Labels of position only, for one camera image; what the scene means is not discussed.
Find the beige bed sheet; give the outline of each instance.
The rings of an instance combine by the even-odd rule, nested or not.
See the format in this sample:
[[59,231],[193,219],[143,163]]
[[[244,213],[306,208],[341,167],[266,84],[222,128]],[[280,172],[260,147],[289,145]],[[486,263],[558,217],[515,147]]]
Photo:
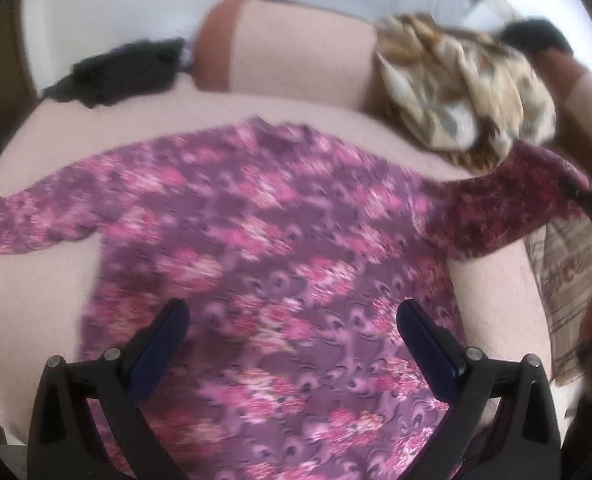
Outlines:
[[[22,190],[75,160],[136,140],[218,126],[260,115],[303,121],[422,174],[466,178],[440,157],[420,152],[357,112],[280,98],[198,91],[179,76],[164,94],[112,108],[45,101],[0,158],[0,196]],[[96,279],[100,236],[44,251],[0,256],[0,424],[25,440],[34,395],[52,354],[75,360],[78,317]],[[535,352],[550,362],[543,310],[522,243],[451,267],[471,344],[490,356]]]

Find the metal screw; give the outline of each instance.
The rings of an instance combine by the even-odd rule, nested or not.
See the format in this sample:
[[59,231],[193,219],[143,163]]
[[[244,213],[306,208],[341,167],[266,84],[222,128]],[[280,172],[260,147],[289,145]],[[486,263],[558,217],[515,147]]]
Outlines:
[[484,354],[482,350],[476,348],[475,346],[470,346],[466,349],[466,356],[471,359],[471,361],[480,361],[483,358]]
[[118,359],[120,356],[121,349],[119,348],[109,348],[105,350],[105,353],[103,353],[103,357],[108,361],[116,361],[116,359]]
[[55,368],[62,362],[62,357],[59,355],[53,355],[47,359],[47,368]]
[[538,356],[533,354],[527,355],[527,363],[529,363],[531,366],[535,368],[538,368],[542,364]]

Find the flower pattern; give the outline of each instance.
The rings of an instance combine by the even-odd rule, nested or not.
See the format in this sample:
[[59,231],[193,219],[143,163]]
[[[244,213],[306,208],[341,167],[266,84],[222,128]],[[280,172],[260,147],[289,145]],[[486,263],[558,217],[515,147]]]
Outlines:
[[464,342],[447,258],[579,214],[562,175],[585,184],[517,141],[488,176],[435,182],[255,118],[94,155],[0,199],[0,254],[103,234],[84,358],[187,301],[186,340],[140,408],[191,478],[393,480],[447,411],[397,305],[418,299]]

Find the purple floral shirt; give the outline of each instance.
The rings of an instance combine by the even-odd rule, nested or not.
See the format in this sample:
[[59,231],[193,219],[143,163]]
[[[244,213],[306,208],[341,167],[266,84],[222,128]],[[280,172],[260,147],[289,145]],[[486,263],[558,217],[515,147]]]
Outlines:
[[0,199],[0,254],[103,234],[84,358],[188,302],[186,343],[142,409],[189,478],[396,479],[446,410],[397,305],[418,299],[464,341],[447,258],[579,213],[562,174],[583,181],[516,142],[489,176],[434,182],[255,118],[94,155]]

